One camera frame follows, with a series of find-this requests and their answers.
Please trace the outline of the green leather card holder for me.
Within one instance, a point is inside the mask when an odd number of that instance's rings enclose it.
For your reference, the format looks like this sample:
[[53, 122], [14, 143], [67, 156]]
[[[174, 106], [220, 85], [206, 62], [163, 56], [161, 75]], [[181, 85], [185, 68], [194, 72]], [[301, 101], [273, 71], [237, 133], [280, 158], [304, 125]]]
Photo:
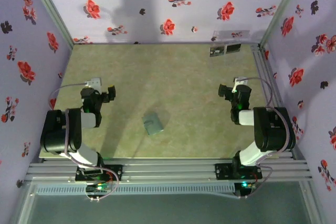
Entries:
[[164, 131], [163, 124], [156, 112], [151, 112], [142, 117], [143, 126], [148, 136], [156, 135]]

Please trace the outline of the aluminium frame rail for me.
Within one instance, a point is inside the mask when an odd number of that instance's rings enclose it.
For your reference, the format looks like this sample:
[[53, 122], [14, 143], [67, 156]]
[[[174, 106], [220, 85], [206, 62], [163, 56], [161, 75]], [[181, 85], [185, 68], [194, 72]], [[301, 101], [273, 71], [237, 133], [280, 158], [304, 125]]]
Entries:
[[274, 78], [274, 73], [271, 69], [270, 63], [265, 59], [265, 50], [263, 47], [260, 47], [258, 44], [250, 45], [252, 54], [254, 56], [254, 61], [257, 68], [257, 77], [267, 81], [271, 86], [270, 88], [264, 81], [260, 81], [261, 87], [263, 90], [263, 95], [265, 97], [265, 103], [269, 101], [271, 98], [270, 105], [273, 107], [281, 107], [283, 106], [283, 101], [279, 92], [279, 89], [276, 84], [276, 79]]
[[[217, 180], [215, 164], [230, 163], [229, 159], [213, 158], [113, 158], [106, 165], [122, 165], [123, 184], [162, 183], [219, 183], [237, 180]], [[305, 160], [291, 155], [269, 158], [261, 164], [262, 179], [268, 182], [311, 181], [312, 175]]]

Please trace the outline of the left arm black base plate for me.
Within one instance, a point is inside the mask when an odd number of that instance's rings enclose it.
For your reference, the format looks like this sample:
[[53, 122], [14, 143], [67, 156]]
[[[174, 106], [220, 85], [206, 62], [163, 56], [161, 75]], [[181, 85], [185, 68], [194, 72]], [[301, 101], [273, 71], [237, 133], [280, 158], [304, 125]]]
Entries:
[[122, 165], [106, 165], [97, 168], [77, 168], [75, 174], [76, 182], [86, 182], [92, 184], [116, 182], [121, 180], [123, 173]]

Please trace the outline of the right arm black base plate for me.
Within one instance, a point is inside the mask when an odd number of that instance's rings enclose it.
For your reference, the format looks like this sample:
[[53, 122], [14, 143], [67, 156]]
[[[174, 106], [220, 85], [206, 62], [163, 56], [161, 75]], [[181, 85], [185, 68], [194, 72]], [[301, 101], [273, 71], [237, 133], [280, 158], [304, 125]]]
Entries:
[[257, 166], [234, 166], [232, 163], [215, 164], [217, 180], [260, 180], [261, 169]]

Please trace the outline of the aluminium frame post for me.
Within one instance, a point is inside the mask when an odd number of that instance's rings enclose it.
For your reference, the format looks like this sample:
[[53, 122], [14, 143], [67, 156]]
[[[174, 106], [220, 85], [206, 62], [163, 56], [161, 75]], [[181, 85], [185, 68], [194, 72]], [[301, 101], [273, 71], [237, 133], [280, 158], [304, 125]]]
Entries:
[[286, 10], [288, 4], [290, 3], [291, 0], [281, 0], [279, 6], [277, 7], [277, 10], [268, 26], [266, 29], [262, 40], [260, 41], [260, 47], [264, 47], [265, 44], [267, 43], [269, 37], [271, 36], [273, 30], [275, 29], [276, 25], [280, 21], [280, 18], [282, 17], [284, 11]]
[[58, 12], [56, 6], [54, 5], [52, 0], [41, 0], [43, 5], [45, 6], [49, 16], [52, 18], [53, 22], [57, 26], [58, 30], [62, 34], [63, 39], [66, 41], [68, 47], [73, 50], [74, 42], [71, 38], [70, 32], [67, 29], [60, 13]]

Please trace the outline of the aluminium frame bar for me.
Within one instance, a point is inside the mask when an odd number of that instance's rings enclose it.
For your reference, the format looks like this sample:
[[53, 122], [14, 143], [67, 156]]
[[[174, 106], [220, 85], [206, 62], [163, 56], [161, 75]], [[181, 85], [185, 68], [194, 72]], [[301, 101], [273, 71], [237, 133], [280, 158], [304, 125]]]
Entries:
[[311, 224], [327, 224], [313, 183], [300, 181], [299, 185]]
[[18, 201], [9, 224], [28, 224], [36, 194], [36, 184], [26, 183], [19, 189]]

